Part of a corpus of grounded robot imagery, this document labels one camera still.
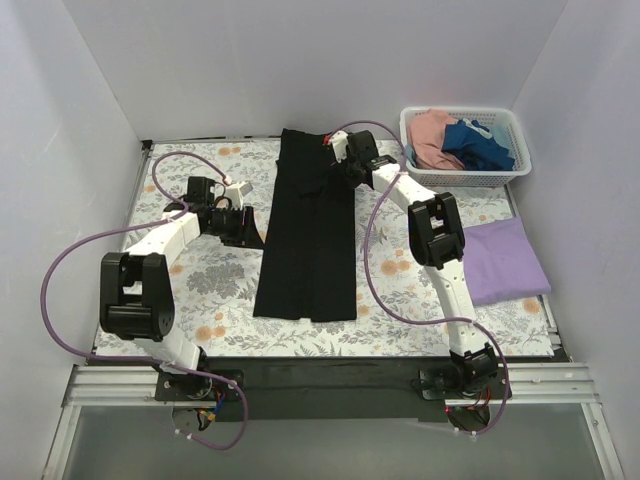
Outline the black t shirt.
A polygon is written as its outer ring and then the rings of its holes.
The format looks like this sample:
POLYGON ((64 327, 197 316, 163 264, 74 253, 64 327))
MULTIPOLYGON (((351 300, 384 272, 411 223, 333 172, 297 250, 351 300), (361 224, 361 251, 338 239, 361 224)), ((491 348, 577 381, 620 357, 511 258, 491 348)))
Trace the black t shirt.
POLYGON ((284 129, 253 315, 352 321, 355 194, 321 135, 284 129))

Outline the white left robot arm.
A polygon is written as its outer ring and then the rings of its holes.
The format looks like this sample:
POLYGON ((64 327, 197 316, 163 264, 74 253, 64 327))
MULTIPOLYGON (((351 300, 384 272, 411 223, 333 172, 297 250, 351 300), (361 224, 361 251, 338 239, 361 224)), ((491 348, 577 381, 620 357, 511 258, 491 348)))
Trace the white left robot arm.
POLYGON ((100 270, 100 327, 130 341, 165 375, 165 386, 190 400, 221 399, 235 384, 213 379, 207 355, 175 325, 170 267, 202 235, 227 247, 261 250, 254 209, 244 204, 253 187, 242 181, 215 194, 218 183, 192 176, 186 193, 163 210, 163 224, 123 252, 106 254, 100 270))

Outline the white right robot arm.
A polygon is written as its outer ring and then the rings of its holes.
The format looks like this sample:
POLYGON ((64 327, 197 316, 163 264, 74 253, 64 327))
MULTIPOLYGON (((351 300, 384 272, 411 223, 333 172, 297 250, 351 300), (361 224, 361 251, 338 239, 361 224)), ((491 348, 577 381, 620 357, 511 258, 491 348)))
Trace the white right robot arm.
POLYGON ((455 197, 420 185, 393 157, 379 153, 369 131, 339 130, 327 136, 325 143, 351 185, 368 186, 380 194, 380 202, 389 200, 407 215, 411 254, 436 291, 444 318, 428 323, 447 326, 451 365, 443 372, 421 372, 417 386, 426 396, 488 396, 499 360, 495 342, 476 323, 464 273, 465 237, 455 197))

